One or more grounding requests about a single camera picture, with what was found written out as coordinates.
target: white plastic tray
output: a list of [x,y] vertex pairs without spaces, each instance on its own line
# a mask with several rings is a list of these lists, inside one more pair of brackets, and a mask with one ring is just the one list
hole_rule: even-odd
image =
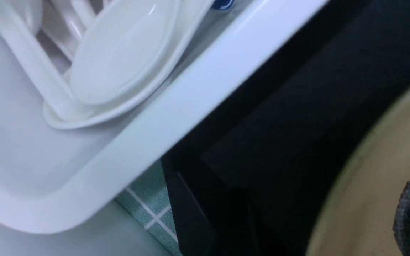
[[[0,223],[25,232],[55,233],[90,218],[326,2],[254,0],[212,42],[218,36],[214,31],[233,18],[216,16],[172,79],[135,112],[73,131],[44,123],[41,97],[0,38]],[[62,61],[57,65],[65,68]]]

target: beige bowl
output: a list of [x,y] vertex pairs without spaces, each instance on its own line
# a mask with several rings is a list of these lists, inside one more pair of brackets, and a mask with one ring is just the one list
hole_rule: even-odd
[[392,225],[410,180],[410,91],[358,147],[333,186],[307,256],[400,256]]

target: blue object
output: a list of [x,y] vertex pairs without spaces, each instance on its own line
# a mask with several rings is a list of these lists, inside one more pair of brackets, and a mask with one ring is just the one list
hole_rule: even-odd
[[229,10],[233,6],[234,2],[235,0],[216,0],[211,8],[213,10]]

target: white ladle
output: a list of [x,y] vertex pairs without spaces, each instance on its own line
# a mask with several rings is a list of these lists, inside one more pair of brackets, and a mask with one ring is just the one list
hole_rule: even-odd
[[116,0],[104,8],[75,54],[74,96],[86,105],[102,105],[136,90],[169,46],[180,2]]

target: green checkered mat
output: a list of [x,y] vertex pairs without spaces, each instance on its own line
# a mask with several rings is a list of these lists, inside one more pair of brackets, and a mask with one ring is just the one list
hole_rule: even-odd
[[116,201],[173,256],[181,256],[160,161],[117,196]]

